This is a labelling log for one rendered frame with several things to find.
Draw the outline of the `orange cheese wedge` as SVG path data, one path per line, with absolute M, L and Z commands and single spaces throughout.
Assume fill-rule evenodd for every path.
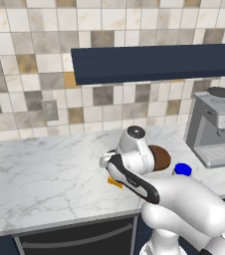
M 108 177 L 108 183 L 109 184 L 112 184 L 112 185 L 114 185 L 114 186 L 117 186 L 117 187 L 119 187 L 120 189 L 122 189 L 122 184 L 121 183 L 119 183 L 119 182 L 117 182 L 117 181 L 115 181 L 113 178 L 111 178 L 110 176 Z

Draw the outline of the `round brown cutting board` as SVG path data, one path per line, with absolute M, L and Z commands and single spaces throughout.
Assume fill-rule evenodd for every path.
M 154 157 L 154 171 L 165 170 L 170 166 L 171 157 L 166 149 L 157 145 L 150 145 L 149 149 Z

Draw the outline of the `blue-lidded condiment jar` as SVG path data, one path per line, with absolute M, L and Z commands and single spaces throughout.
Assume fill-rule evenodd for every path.
M 172 173 L 177 175 L 190 176 L 192 174 L 192 168 L 186 163 L 178 162 L 175 164 Z

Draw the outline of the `grey coffee machine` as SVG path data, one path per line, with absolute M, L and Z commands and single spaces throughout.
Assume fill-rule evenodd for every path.
M 185 143 L 207 168 L 225 166 L 225 88 L 194 94 Z

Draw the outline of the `black dishwasher door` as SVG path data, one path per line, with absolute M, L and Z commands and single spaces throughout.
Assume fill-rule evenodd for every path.
M 21 255 L 132 255 L 135 216 L 55 227 L 15 237 Z

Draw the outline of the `grey wall outlet plate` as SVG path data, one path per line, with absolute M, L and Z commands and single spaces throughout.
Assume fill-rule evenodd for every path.
M 58 107 L 56 100 L 41 101 L 44 118 L 47 122 L 57 121 L 59 119 Z

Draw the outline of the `dark blue wall shelf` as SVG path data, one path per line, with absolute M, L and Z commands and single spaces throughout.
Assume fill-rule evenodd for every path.
M 225 44 L 71 51 L 79 85 L 225 77 Z

